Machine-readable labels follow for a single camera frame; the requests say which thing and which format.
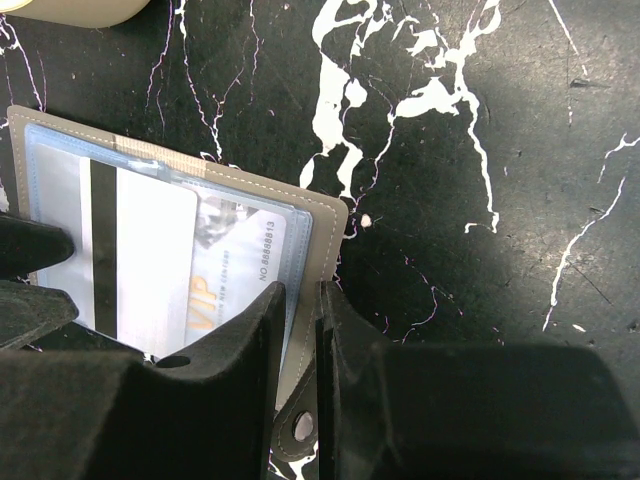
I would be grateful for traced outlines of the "beige oval plastic tray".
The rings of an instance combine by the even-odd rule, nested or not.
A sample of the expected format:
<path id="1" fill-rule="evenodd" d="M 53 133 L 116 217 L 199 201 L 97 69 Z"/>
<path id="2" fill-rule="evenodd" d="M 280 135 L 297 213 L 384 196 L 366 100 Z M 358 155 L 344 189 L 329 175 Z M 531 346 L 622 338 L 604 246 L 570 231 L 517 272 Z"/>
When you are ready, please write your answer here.
<path id="1" fill-rule="evenodd" d="M 20 18 L 82 28 L 123 23 L 149 0 L 1 0 L 1 13 Z"/>

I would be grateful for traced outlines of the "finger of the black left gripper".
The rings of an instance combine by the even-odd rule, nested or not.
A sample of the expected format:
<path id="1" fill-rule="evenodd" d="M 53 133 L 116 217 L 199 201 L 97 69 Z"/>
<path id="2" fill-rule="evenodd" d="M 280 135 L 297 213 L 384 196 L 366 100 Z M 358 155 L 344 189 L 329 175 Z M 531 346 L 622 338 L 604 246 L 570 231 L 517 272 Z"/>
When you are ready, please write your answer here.
<path id="1" fill-rule="evenodd" d="M 78 317 L 61 290 L 1 281 L 1 349 L 20 349 Z"/>
<path id="2" fill-rule="evenodd" d="M 1 214 L 1 279 L 25 278 L 66 261 L 75 253 L 71 236 L 64 230 Z"/>

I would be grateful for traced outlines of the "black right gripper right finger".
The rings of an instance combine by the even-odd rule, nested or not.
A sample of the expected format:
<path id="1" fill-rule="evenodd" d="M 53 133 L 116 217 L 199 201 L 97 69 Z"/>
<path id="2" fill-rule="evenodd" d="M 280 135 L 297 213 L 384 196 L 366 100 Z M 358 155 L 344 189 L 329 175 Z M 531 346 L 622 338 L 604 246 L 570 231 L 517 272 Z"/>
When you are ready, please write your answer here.
<path id="1" fill-rule="evenodd" d="M 635 479 L 639 430 L 593 351 L 396 343 L 316 287 L 323 479 Z"/>

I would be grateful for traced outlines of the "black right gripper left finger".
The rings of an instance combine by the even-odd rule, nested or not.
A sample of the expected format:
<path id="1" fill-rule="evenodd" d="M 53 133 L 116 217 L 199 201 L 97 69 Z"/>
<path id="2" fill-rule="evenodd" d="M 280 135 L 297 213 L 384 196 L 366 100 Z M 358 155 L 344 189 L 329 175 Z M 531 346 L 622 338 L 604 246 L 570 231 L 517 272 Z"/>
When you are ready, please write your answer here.
<path id="1" fill-rule="evenodd" d="M 263 479 L 285 289 L 154 364 L 128 350 L 1 349 L 5 479 Z"/>

